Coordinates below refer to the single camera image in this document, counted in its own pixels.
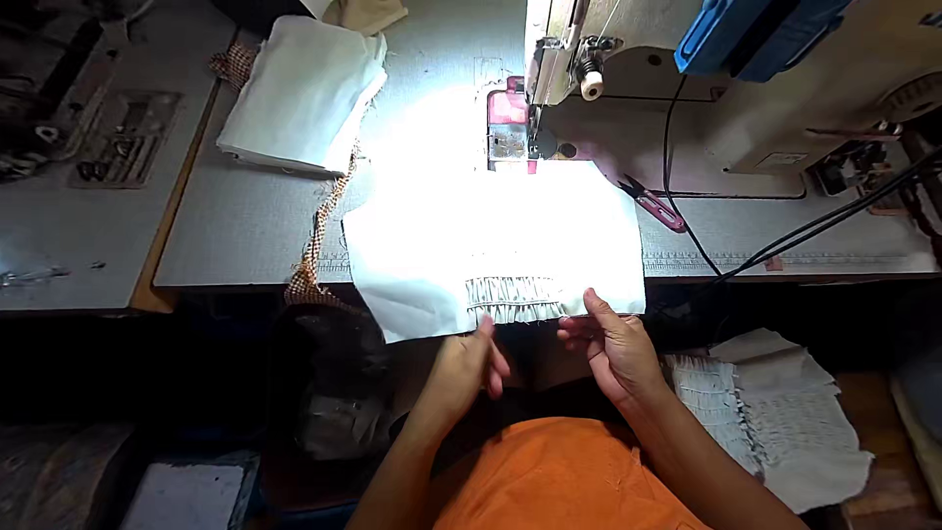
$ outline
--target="person's right hand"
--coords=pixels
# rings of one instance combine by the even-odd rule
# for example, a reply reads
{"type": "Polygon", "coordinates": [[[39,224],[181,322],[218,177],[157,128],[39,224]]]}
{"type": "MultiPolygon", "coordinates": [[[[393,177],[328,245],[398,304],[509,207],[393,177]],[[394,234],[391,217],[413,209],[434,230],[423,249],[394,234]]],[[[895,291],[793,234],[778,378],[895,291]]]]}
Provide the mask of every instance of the person's right hand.
{"type": "Polygon", "coordinates": [[[560,318],[556,333],[567,350],[589,358],[602,392],[618,407],[670,392],[641,319],[618,316],[592,288],[583,301],[589,316],[560,318]]]}

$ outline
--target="sewing machine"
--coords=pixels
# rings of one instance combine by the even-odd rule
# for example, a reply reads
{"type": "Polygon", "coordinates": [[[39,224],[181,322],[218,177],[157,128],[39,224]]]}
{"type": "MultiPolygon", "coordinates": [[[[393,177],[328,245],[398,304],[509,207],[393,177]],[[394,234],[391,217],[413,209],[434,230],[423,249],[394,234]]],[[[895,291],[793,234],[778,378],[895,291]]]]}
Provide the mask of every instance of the sewing machine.
{"type": "Polygon", "coordinates": [[[530,0],[520,87],[527,156],[565,157],[551,147],[565,145],[579,157],[568,144],[588,141],[660,189],[660,134],[673,97],[681,102],[672,124],[676,191],[798,197],[808,172],[840,192],[927,149],[916,129],[942,106],[939,7],[530,0]],[[690,76],[683,91],[678,71],[690,76]],[[615,77],[628,95],[611,93],[615,77]]]}

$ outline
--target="stack of white fabric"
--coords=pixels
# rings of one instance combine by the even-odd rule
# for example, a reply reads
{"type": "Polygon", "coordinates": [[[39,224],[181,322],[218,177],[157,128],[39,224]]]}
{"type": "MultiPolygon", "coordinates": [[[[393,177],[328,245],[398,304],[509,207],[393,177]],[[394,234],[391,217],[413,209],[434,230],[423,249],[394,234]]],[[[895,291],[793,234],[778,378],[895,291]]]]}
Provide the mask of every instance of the stack of white fabric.
{"type": "Polygon", "coordinates": [[[386,80],[386,40],[283,16],[216,140],[239,160],[343,174],[366,105],[386,80]]]}
{"type": "Polygon", "coordinates": [[[840,503],[867,484],[873,455],[860,450],[834,378],[802,346],[758,329],[710,357],[668,356],[666,364],[707,432],[795,513],[840,503]]]}

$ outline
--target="hand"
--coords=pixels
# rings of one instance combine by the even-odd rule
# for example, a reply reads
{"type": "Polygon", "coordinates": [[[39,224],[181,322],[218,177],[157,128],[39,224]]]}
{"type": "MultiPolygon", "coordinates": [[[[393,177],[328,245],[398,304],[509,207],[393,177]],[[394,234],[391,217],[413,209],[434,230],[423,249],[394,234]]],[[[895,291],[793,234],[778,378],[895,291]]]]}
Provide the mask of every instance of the hand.
{"type": "Polygon", "coordinates": [[[494,321],[485,315],[474,335],[445,339],[409,421],[443,438],[474,403],[481,383],[497,399],[503,377],[510,375],[507,359],[494,345],[494,321]]]}
{"type": "Polygon", "coordinates": [[[585,353],[595,382],[619,408],[668,390],[641,319],[620,317],[592,288],[582,295],[588,317],[562,317],[556,332],[566,349],[585,353]]]}

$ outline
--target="black cable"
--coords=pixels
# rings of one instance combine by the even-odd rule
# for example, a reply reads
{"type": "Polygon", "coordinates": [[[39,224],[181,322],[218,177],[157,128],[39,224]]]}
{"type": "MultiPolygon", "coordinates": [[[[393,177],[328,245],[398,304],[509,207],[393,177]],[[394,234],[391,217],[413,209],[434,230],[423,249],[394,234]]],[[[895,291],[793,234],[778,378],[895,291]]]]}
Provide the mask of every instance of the black cable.
{"type": "Polygon", "coordinates": [[[667,146],[671,137],[671,116],[674,115],[674,106],[677,105],[677,98],[680,97],[680,91],[684,89],[684,83],[687,82],[687,75],[683,74],[680,77],[680,84],[677,85],[677,92],[674,94],[674,98],[671,99],[671,105],[667,108],[667,118],[664,120],[664,153],[663,153],[663,175],[664,175],[664,196],[667,197],[667,202],[671,204],[671,209],[680,219],[683,219],[684,224],[687,225],[687,233],[690,234],[690,240],[693,241],[694,246],[697,247],[697,250],[700,251],[700,256],[703,257],[706,264],[709,265],[709,268],[716,273],[717,276],[722,275],[720,268],[716,266],[716,263],[713,263],[713,260],[707,256],[707,251],[704,250],[704,246],[700,244],[700,240],[697,239],[696,234],[693,233],[693,227],[690,226],[690,223],[684,219],[684,216],[680,213],[680,209],[674,203],[674,197],[671,195],[671,164],[668,164],[667,159],[667,146]]]}
{"type": "Polygon", "coordinates": [[[827,230],[828,228],[831,228],[832,226],[848,219],[852,215],[855,215],[859,213],[860,211],[863,211],[865,208],[869,207],[870,205],[876,203],[880,199],[886,197],[888,194],[895,191],[896,188],[898,188],[899,186],[905,184],[906,181],[908,181],[910,178],[914,176],[918,176],[918,173],[922,170],[923,166],[925,166],[926,164],[930,162],[935,161],[940,156],[942,156],[942,148],[935,149],[935,151],[932,151],[929,155],[926,155],[922,159],[910,165],[905,170],[901,171],[897,176],[894,176],[890,180],[886,181],[882,186],[880,186],[876,190],[858,199],[855,199],[842,207],[836,208],[833,211],[830,211],[827,214],[822,215],[818,219],[810,221],[792,230],[791,232],[788,232],[785,236],[782,236],[781,238],[773,241],[772,243],[766,245],[764,248],[756,252],[752,257],[747,259],[745,262],[739,265],[736,269],[733,269],[732,271],[729,271],[727,273],[723,273],[717,278],[714,278],[711,283],[723,282],[735,276],[736,274],[739,274],[745,271],[746,269],[749,269],[750,267],[754,267],[755,265],[762,263],[771,257],[782,254],[783,252],[786,252],[787,250],[794,248],[795,246],[798,246],[799,244],[807,240],[810,240],[811,238],[817,236],[818,234],[827,230]],[[805,230],[815,227],[815,226],[818,226],[818,227],[802,235],[798,239],[793,240],[779,248],[774,248],[774,250],[772,250],[773,247],[775,247],[775,245],[778,245],[779,243],[782,243],[783,241],[789,240],[801,234],[805,230]]]}

